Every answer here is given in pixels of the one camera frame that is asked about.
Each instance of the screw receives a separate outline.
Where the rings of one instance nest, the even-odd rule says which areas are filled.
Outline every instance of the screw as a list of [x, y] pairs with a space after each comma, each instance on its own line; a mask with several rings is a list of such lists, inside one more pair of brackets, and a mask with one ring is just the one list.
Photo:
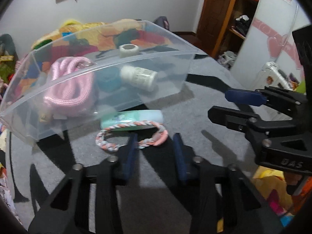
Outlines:
[[73, 169], [74, 169], [75, 171], [80, 171], [82, 168], [83, 168], [83, 166], [82, 166], [82, 164], [80, 164], [80, 163], [77, 163], [77, 164], [74, 164], [74, 165], [73, 165]]
[[236, 165], [235, 164], [230, 164], [227, 168], [229, 168], [230, 171], [236, 171]]
[[251, 123], [256, 123], [256, 122], [257, 122], [257, 119], [256, 119], [255, 117], [251, 117], [251, 118], [249, 119], [249, 121], [250, 121]]
[[262, 141], [262, 145], [263, 145], [264, 147], [270, 147], [271, 144], [272, 144], [272, 141], [271, 141], [270, 139], [264, 139], [264, 140]]
[[118, 156], [115, 156], [115, 155], [109, 156], [109, 157], [107, 158], [107, 161], [108, 161], [108, 162], [111, 162], [111, 163], [115, 163], [115, 162], [118, 161]]
[[202, 157], [200, 157], [200, 156], [194, 156], [193, 157], [193, 161], [195, 162], [195, 163], [200, 163], [200, 162], [202, 162], [204, 159], [202, 158]]

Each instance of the white tape roll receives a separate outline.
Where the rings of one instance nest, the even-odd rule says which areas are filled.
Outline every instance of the white tape roll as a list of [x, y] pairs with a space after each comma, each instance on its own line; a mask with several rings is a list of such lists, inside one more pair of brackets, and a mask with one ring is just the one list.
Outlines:
[[139, 47], [133, 44], [124, 44], [119, 46], [120, 58], [134, 56], [139, 54]]
[[158, 73], [146, 68], [125, 65], [120, 71], [120, 76], [124, 82], [143, 90], [153, 91]]

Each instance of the pink and white braided headband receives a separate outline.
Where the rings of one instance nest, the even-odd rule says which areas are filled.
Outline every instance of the pink and white braided headband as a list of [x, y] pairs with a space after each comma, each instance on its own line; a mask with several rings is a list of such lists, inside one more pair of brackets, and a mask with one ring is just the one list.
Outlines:
[[[51, 66], [52, 81], [81, 69], [91, 63], [86, 57], [65, 57]], [[95, 97], [93, 94], [93, 72], [79, 75], [47, 89], [43, 103], [51, 113], [76, 117], [90, 109]]]
[[97, 134], [96, 136], [96, 144], [102, 148], [103, 150], [108, 150], [110, 152], [116, 152], [118, 151], [118, 149], [123, 146], [123, 145], [119, 145], [119, 144], [112, 144], [109, 143], [107, 141], [105, 141], [104, 137], [107, 133], [109, 133], [111, 130], [114, 129], [120, 129], [120, 128], [125, 128], [125, 127], [136, 127], [136, 126], [154, 126], [158, 128], [158, 131], [153, 134], [152, 138], [149, 139], [144, 139], [140, 142], [138, 142], [138, 148], [139, 149], [143, 149], [149, 146], [158, 146], [162, 143], [164, 143], [167, 138], [168, 138], [168, 131], [165, 129], [165, 127], [155, 121], [135, 121], [135, 122], [127, 122], [127, 123], [123, 123], [123, 124], [117, 124], [114, 126], [110, 126], [108, 128], [105, 128], [103, 130], [101, 130], [100, 133]]

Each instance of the pink rope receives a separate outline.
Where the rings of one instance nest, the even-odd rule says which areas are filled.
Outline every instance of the pink rope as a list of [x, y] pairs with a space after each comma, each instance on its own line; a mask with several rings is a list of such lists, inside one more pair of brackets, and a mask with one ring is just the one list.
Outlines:
[[[79, 70], [79, 65], [85, 62], [91, 61], [86, 57], [66, 57], [62, 62], [54, 62], [51, 66], [52, 81]], [[89, 72], [58, 83], [47, 89], [43, 102], [52, 114], [79, 116], [94, 104], [93, 79], [94, 74]]]

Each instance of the plastic storage bin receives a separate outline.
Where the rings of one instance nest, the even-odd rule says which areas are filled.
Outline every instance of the plastic storage bin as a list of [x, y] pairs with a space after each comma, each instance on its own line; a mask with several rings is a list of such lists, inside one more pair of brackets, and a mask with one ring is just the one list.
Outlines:
[[[139, 46], [139, 52], [120, 55], [124, 44]], [[4, 95], [0, 118], [16, 136], [33, 144], [113, 111], [180, 92], [198, 51], [148, 21], [121, 20], [69, 34], [29, 53]], [[52, 64], [69, 56], [92, 62], [51, 80]], [[82, 96], [84, 104], [57, 108], [50, 103], [51, 94], [61, 95], [65, 103]]]

